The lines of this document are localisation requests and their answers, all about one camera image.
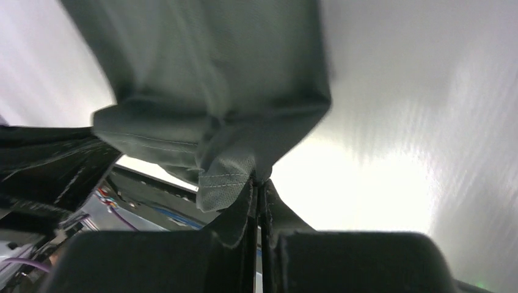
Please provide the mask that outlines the grey t-shirt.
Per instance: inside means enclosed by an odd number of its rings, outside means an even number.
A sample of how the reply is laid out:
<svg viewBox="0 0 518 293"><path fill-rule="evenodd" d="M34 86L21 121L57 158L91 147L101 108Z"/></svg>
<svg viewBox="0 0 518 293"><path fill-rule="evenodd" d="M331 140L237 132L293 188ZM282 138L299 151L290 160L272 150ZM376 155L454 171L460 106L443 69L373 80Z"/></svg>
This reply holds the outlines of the grey t-shirt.
<svg viewBox="0 0 518 293"><path fill-rule="evenodd" d="M229 207L331 104L318 1L63 1L116 98L93 132Z"/></svg>

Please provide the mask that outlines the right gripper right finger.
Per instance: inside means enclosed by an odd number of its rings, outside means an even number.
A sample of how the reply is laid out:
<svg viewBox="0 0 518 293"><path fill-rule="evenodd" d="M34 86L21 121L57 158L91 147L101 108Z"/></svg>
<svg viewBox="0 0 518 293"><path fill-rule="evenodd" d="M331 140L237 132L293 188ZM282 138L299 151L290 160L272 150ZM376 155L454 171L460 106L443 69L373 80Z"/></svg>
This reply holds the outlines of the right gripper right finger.
<svg viewBox="0 0 518 293"><path fill-rule="evenodd" d="M315 231L258 190L265 292L456 292L435 243L407 232Z"/></svg>

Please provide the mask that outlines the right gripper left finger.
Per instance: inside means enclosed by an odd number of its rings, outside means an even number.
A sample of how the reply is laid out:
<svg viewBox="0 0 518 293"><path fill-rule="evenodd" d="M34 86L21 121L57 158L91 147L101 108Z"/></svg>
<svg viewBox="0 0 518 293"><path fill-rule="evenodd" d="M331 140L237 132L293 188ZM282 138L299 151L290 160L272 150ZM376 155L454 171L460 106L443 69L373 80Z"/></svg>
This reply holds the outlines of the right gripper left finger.
<svg viewBox="0 0 518 293"><path fill-rule="evenodd" d="M75 292L253 292L257 188L198 231L99 231L67 245L41 290Z"/></svg>

